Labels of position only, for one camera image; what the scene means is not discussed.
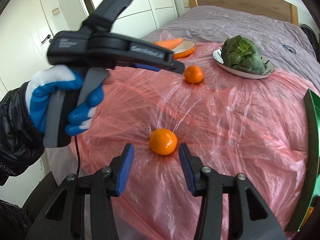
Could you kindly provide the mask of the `black jacket left forearm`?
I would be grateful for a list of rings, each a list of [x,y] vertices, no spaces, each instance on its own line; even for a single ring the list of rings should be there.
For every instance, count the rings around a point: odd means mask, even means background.
[[[1,101],[1,185],[21,175],[44,153],[43,134],[37,131],[25,103],[27,83],[9,91]]]

